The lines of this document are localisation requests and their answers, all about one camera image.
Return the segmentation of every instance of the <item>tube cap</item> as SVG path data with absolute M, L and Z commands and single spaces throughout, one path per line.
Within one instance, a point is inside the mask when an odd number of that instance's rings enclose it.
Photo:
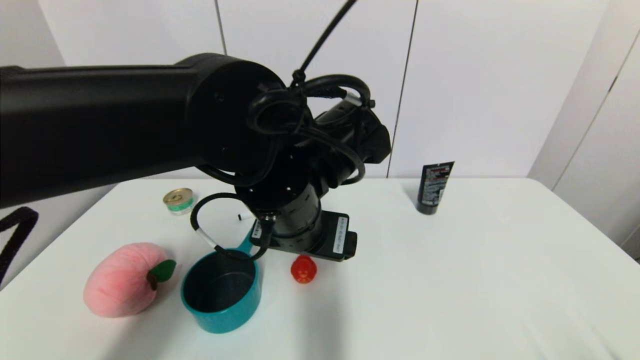
M 425 214 L 425 215 L 433 215 L 436 213 L 436 211 L 438 211 L 438 206 L 428 206 L 428 205 L 424 205 L 423 203 L 421 203 L 420 201 L 418 201 L 415 205 L 415 208 L 420 211 L 421 213 Z

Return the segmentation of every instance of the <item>tin can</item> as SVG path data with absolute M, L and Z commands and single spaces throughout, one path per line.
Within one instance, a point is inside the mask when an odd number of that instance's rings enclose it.
M 195 205 L 193 191 L 181 188 L 170 191 L 163 198 L 163 202 L 173 215 L 184 215 L 191 212 Z

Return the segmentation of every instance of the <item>red toy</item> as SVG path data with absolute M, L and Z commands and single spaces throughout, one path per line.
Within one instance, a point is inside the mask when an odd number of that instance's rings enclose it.
M 316 277 L 318 272 L 316 263 L 306 255 L 300 255 L 291 264 L 291 275 L 300 284 L 307 284 Z

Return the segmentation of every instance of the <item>plush toy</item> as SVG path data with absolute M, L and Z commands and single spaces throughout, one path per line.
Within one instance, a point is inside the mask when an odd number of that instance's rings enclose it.
M 175 261 L 153 243 L 125 245 L 102 260 L 84 287 L 84 303 L 96 315 L 137 314 L 156 297 L 157 284 L 173 274 Z
M 291 264 L 291 275 L 300 284 L 308 284 L 316 277 L 318 267 L 307 255 L 300 255 Z

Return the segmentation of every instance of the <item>white table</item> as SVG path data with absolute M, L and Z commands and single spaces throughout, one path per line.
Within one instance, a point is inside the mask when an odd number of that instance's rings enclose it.
M 418 180 L 373 179 L 331 190 L 358 250 L 317 260 L 308 285 L 295 255 L 259 261 L 262 301 L 248 323 L 208 334 L 179 284 L 210 248 L 188 216 L 162 203 L 174 188 L 230 191 L 213 180 L 118 185 L 0 292 L 0 359 L 640 359 L 640 266 L 572 208 L 528 179 L 451 179 L 433 216 L 414 210 Z M 251 221 L 233 200 L 203 208 L 202 227 L 238 243 Z M 178 262 L 156 302 L 104 319 L 82 300 L 108 254 L 152 241 Z

